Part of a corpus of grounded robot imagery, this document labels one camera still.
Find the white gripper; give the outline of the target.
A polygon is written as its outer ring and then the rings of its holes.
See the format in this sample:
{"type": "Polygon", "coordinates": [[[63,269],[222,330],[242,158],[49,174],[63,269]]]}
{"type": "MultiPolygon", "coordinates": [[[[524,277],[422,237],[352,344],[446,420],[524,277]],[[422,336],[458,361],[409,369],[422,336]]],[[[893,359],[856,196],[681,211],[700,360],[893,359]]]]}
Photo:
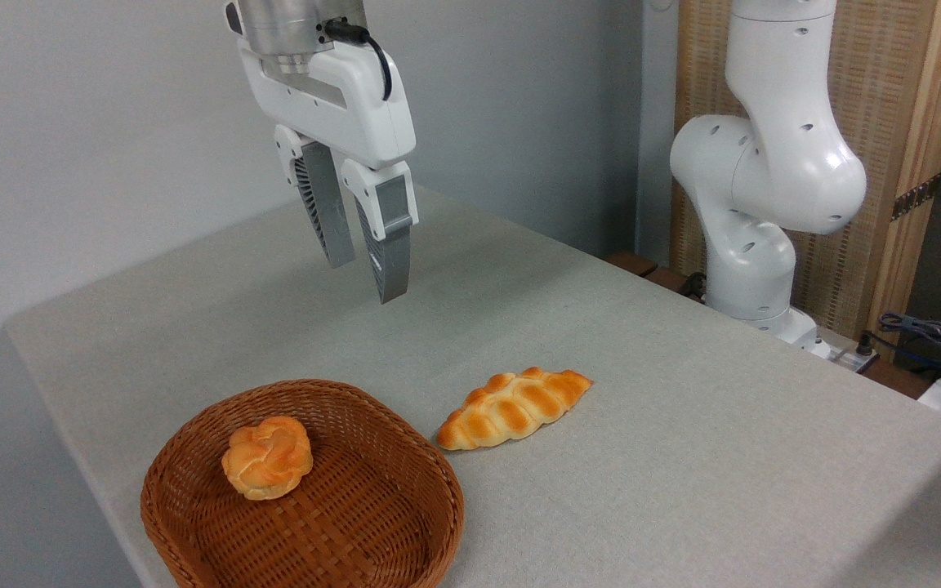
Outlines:
{"type": "Polygon", "coordinates": [[[378,298],[387,304],[402,296],[419,217],[410,167],[399,163],[416,137],[396,64],[388,62],[392,91],[383,100],[373,49],[335,43],[312,55],[305,73],[283,73],[277,60],[257,55],[244,40],[238,48],[259,107],[281,123],[274,141],[285,178],[298,190],[330,267],[355,259],[333,149],[351,158],[342,164],[342,179],[355,195],[378,298]]]}

